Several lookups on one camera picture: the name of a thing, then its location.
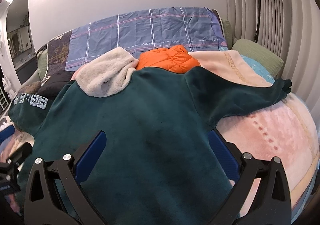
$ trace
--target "light blue blanket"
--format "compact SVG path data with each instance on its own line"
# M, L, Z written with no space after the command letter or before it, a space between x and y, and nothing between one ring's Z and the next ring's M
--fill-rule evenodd
M264 68L264 66L262 64L260 64L259 62L257 62L256 60L253 60L250 57L247 56L243 56L241 55L241 57L243 58L243 60L255 71L256 74L260 75L261 77L263 77L267 82L273 84L275 82L275 80L273 79L273 77L270 75L270 73L268 72L267 69Z
M65 69L75 71L121 46L135 58L155 48L228 50L220 21L207 8L171 7L118 14L72 31Z

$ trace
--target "metal screw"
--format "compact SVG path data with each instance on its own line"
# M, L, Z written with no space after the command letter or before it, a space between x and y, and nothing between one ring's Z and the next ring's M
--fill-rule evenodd
M65 160L65 161L68 161L68 160L70 160L71 159L71 155L70 154L65 154L64 156L63 156L63 160Z
M252 155L251 155L250 153L244 153L244 154L243 154L243 157L244 157L245 159L250 160L250 159L252 158Z
M42 162L42 158L37 158L36 160L35 160L35 163L36 164L40 164Z
M273 161L275 161L276 163L279 164L281 162L281 159L280 159L280 157L274 157Z

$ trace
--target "mirror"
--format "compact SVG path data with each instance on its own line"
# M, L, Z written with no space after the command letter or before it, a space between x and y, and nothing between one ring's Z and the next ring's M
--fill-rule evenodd
M9 52L20 83L36 70L36 51L33 46L28 0L13 0L6 20Z

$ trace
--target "pink floral blanket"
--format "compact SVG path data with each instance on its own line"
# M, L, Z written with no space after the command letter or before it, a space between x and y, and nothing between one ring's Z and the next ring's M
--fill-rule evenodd
M257 75L237 51L190 52L202 67L229 81L258 87L271 86ZM289 182L292 208L309 185L319 160L316 125L307 109L293 93L279 103L248 116L223 118L217 126L223 137L241 152L270 160L279 156ZM256 179L241 209L245 215L258 189Z

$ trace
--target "green pillow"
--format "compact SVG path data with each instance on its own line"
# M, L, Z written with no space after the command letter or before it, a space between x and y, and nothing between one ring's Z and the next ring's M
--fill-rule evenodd
M240 55L258 61L273 77L279 73L283 65L283 60L276 54L248 39L238 39L233 45L232 50L236 50Z
M224 31L224 38L226 39L228 49L231 50L232 48L232 28L229 21L221 19L223 31Z
M43 51L40 51L37 54L37 66L39 71L39 77L42 80L45 78L45 74L47 73L47 68L48 68L47 49L44 49Z

